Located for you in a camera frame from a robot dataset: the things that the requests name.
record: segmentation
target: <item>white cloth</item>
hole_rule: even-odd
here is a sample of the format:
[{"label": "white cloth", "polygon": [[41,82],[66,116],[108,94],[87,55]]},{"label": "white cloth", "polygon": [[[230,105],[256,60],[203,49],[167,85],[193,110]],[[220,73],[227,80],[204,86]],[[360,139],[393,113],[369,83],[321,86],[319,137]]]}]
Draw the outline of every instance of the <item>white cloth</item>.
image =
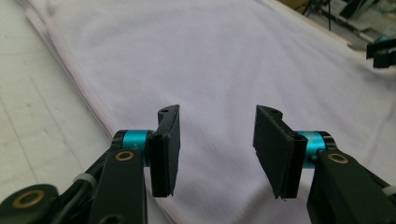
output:
[{"label": "white cloth", "polygon": [[160,108],[181,106],[175,196],[157,200],[176,223],[309,222],[313,172],[299,199],[274,199],[252,147],[256,105],[329,132],[396,183],[395,74],[271,1],[20,2],[110,136],[155,130]]}]

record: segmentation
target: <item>black equipment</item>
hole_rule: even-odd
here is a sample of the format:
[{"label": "black equipment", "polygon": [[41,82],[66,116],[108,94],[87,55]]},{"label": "black equipment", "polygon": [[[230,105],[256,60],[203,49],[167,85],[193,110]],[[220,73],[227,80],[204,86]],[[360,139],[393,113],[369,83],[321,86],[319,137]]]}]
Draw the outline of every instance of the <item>black equipment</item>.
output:
[{"label": "black equipment", "polygon": [[121,130],[62,195],[52,185],[21,189],[0,204],[1,224],[147,223],[144,166],[154,197],[173,195],[180,149],[179,105],[158,112],[157,131]]},{"label": "black equipment", "polygon": [[374,59],[374,68],[388,68],[396,65],[396,39],[367,45],[366,58]]},{"label": "black equipment", "polygon": [[340,151],[328,133],[295,132],[280,111],[258,105],[253,146],[276,198],[296,198],[303,167],[315,167],[312,223],[396,223],[396,188]]}]

